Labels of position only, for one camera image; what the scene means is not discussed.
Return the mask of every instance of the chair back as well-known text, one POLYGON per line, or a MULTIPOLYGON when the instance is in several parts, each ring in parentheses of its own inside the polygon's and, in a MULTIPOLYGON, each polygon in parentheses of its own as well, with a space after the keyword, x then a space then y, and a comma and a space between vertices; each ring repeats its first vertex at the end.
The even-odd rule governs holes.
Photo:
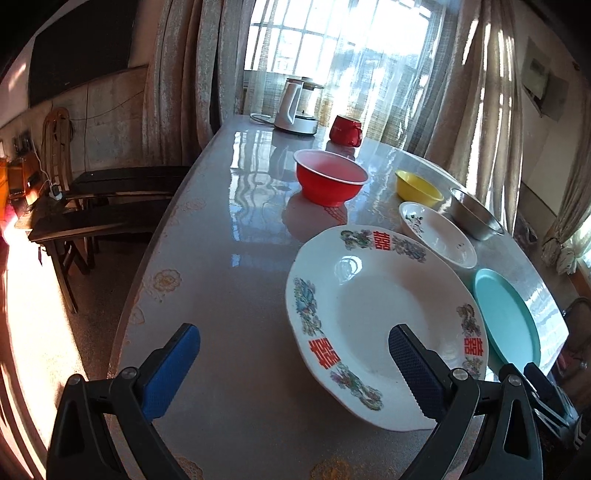
POLYGON ((70 113, 64 107, 54 108, 43 122, 43 143, 41 144, 41 165, 52 183, 68 191, 72 184, 70 161, 70 140, 72 138, 70 113))

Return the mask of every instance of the yellow bowl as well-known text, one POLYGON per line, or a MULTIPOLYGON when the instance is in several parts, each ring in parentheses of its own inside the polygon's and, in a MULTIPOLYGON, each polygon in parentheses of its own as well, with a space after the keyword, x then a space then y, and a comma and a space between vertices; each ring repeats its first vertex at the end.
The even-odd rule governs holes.
POLYGON ((443 195, 427 180, 409 171, 397 170, 396 193, 406 202, 432 207, 443 201, 443 195))

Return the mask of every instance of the red mug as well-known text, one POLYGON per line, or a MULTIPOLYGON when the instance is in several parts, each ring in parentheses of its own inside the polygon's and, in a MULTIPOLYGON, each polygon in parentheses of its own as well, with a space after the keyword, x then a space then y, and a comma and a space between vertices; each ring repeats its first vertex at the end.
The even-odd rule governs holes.
POLYGON ((358 147, 362 139, 361 122, 349 116, 337 115, 329 137, 339 145, 358 147))

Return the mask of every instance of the stainless steel bowl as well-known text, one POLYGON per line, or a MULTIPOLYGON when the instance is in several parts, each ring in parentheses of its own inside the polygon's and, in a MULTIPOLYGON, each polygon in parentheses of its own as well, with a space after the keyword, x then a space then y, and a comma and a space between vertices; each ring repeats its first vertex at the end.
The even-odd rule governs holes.
POLYGON ((503 226, 478 200, 461 190, 449 190, 452 193, 451 213, 458 227, 480 241, 505 233, 503 226))

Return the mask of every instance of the blue gripper pad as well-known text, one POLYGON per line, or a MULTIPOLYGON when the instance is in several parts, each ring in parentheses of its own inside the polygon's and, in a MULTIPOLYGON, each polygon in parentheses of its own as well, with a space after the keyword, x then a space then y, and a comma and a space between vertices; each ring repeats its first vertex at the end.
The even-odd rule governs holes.
POLYGON ((447 413, 445 389, 398 325, 390 330, 388 349, 423 415, 440 421, 447 413))
POLYGON ((197 327, 183 323, 166 345, 154 350, 139 368, 135 391, 149 422, 166 413, 199 353, 200 344, 197 327))

